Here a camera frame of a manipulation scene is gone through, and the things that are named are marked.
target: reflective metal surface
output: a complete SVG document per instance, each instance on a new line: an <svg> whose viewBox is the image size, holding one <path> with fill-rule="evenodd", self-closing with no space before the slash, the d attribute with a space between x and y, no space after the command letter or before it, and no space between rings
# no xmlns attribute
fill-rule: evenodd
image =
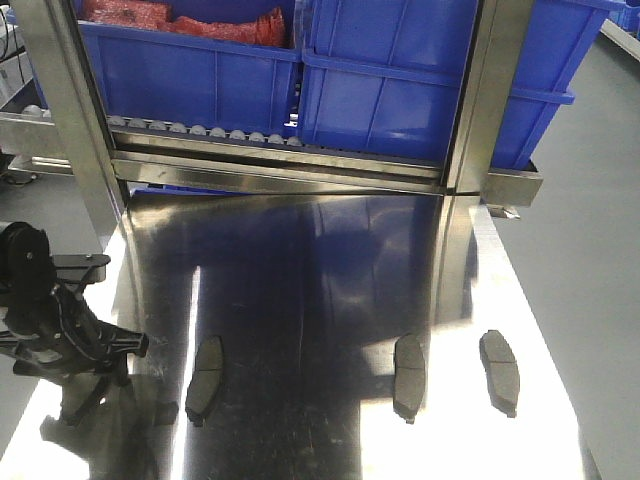
<svg viewBox="0 0 640 480"><path fill-rule="evenodd" d="M66 158L105 246L124 211L125 189L113 173L113 140L73 8L69 0L14 0L12 6Z"/></svg>
<svg viewBox="0 0 640 480"><path fill-rule="evenodd" d="M0 478L599 478L478 202L134 197L107 282L87 297L100 318L146 331L149 355L76 430L57 423L59 390L40 382ZM489 329L518 362L515 419L487 393L479 340ZM408 333L427 371L414 425L392 405L394 343ZM223 384L195 428L186 387L212 335Z"/></svg>
<svg viewBox="0 0 640 480"><path fill-rule="evenodd" d="M312 147L286 147L256 142L221 140L214 137L183 135L171 132L145 132L126 127L112 127L119 150L134 150L149 154L173 154L216 161L249 162L251 159L271 160L286 168L287 165L315 165L372 173L439 179L439 165L409 165L406 159L359 152L341 152Z"/></svg>
<svg viewBox="0 0 640 480"><path fill-rule="evenodd" d="M482 189L482 198L492 205L530 207L542 186L542 175L535 172L491 169Z"/></svg>
<svg viewBox="0 0 640 480"><path fill-rule="evenodd" d="M443 184L480 193L491 164L534 0L480 2Z"/></svg>
<svg viewBox="0 0 640 480"><path fill-rule="evenodd" d="M114 153L118 178L169 185L201 186L247 193L337 193L395 191L434 193L441 190L435 181L424 178L374 175L372 172L321 168L309 165L248 165L192 158Z"/></svg>

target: cable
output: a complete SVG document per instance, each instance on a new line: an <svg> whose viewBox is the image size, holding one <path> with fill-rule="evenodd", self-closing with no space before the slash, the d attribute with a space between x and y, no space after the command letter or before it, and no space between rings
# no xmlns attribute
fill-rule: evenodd
<svg viewBox="0 0 640 480"><path fill-rule="evenodd" d="M18 34L16 33L15 25L13 26L13 43L16 46L16 52L20 50L20 47L18 47ZM22 59L20 58L19 54L18 54L18 69L20 69L20 79L22 80L22 85L24 85L26 82L24 81L24 73L22 72Z"/></svg>
<svg viewBox="0 0 640 480"><path fill-rule="evenodd" d="M7 26L7 21L6 21L6 17L4 15L4 12L2 12L2 17L5 18L5 22L4 22L4 26L7 29L7 41L6 41L6 46L8 48L8 44L9 44L9 27ZM20 47L18 46L18 34L16 33L16 25L13 26L13 43L16 46L16 53L18 53L18 69L20 70L20 79L22 80L22 85L24 86L25 80L24 80L24 72L22 71L22 59L20 58Z"/></svg>

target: metal shelf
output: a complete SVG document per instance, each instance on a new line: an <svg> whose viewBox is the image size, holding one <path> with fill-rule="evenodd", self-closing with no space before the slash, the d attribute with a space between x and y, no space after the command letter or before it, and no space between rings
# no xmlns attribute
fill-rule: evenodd
<svg viewBox="0 0 640 480"><path fill-rule="evenodd" d="M600 31L612 42L640 62L640 40L625 32L611 20L605 20Z"/></svg>

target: metal post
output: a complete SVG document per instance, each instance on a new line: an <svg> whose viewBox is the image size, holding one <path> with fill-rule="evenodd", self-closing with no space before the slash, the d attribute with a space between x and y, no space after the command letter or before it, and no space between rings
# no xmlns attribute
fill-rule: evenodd
<svg viewBox="0 0 640 480"><path fill-rule="evenodd" d="M103 247L125 209L111 166L114 148L69 0L13 0L62 145Z"/></svg>
<svg viewBox="0 0 640 480"><path fill-rule="evenodd" d="M535 0L480 1L456 130L442 184L478 194L487 179Z"/></svg>

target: gray floor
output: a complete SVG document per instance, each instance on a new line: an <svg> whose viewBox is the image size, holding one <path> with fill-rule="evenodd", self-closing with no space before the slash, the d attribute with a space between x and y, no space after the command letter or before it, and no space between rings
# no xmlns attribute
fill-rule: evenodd
<svg viewBox="0 0 640 480"><path fill-rule="evenodd" d="M498 228L603 478L628 480L640 472L640 65L600 40L573 88L534 157L538 200ZM0 184L0 205L0 218L45 228L56 252L98 248L71 178ZM0 358L0 379L10 366ZM0 451L33 385L2 383Z"/></svg>

